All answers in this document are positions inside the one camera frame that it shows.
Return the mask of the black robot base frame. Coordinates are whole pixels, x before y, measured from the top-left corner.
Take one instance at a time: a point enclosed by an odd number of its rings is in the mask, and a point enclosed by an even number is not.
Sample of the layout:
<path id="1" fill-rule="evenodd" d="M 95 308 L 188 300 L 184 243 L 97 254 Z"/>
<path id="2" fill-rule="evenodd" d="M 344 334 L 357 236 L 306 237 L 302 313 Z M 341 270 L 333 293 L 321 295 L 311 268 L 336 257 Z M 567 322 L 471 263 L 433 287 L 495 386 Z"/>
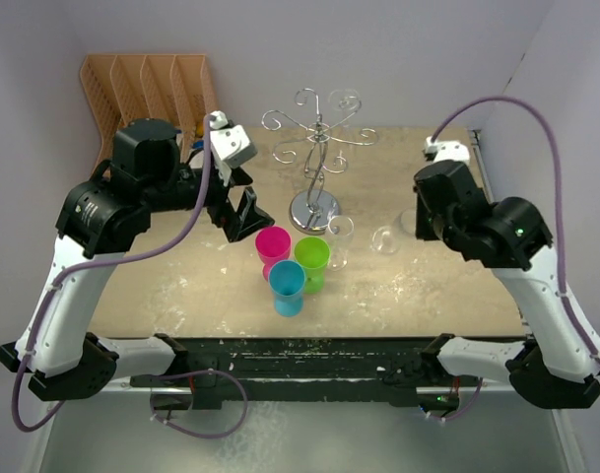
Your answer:
<path id="1" fill-rule="evenodd" d="M 474 387 L 423 359 L 429 337 L 185 338 L 168 380 L 136 375 L 135 387 L 175 389 L 194 409 L 226 401 L 379 402 L 415 407 L 453 386 Z"/>

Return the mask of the clear wine glass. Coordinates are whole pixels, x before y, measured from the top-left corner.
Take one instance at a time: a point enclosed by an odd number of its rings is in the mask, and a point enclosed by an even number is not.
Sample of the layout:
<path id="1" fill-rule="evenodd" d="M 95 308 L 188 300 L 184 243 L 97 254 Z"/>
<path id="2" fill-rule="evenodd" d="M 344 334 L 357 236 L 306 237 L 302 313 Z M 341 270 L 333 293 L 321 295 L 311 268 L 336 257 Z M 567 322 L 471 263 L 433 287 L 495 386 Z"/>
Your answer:
<path id="1" fill-rule="evenodd" d="M 397 253 L 403 244 L 416 239 L 416 210 L 405 209 L 388 225 L 378 228 L 372 235 L 371 249 L 379 254 Z"/>
<path id="2" fill-rule="evenodd" d="M 333 135 L 344 141 L 352 141 L 354 138 L 351 130 L 351 116 L 357 112 L 361 105 L 361 96 L 356 89 L 336 89 L 333 90 L 328 102 L 335 110 L 333 125 L 335 130 Z"/>

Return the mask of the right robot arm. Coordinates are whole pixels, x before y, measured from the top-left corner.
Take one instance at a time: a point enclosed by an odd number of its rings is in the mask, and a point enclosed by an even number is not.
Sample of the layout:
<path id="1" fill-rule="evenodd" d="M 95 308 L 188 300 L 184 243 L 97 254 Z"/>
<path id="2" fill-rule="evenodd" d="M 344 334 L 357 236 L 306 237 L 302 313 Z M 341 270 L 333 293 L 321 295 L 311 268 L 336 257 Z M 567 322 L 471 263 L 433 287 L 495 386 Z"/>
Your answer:
<path id="1" fill-rule="evenodd" d="M 491 270 L 512 296 L 527 339 L 486 342 L 452 334 L 423 352 L 424 378 L 507 382 L 530 404 L 587 409 L 600 396 L 600 336 L 558 273 L 562 260 L 537 207 L 521 197 L 487 199 L 466 164 L 431 163 L 414 176 L 416 237 L 440 240 Z"/>

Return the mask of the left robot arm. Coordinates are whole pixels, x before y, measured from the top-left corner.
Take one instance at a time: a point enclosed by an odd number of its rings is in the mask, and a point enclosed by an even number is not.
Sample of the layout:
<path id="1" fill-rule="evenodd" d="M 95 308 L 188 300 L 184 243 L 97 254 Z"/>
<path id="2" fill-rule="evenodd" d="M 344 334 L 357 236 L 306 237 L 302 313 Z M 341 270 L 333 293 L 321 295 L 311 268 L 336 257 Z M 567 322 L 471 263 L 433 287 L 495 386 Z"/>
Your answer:
<path id="1" fill-rule="evenodd" d="M 181 160 L 172 124 L 134 120 L 115 133 L 111 157 L 67 195 L 33 318 L 17 341 L 0 347 L 0 362 L 38 399 L 86 399 L 129 376 L 153 375 L 165 386 L 185 379 L 186 351 L 170 337 L 109 339 L 89 325 L 111 274 L 135 260 L 133 242 L 155 213 L 207 213 L 230 242 L 273 224 L 243 169 L 257 153 L 246 130 L 219 111 L 208 130 L 195 168 Z"/>

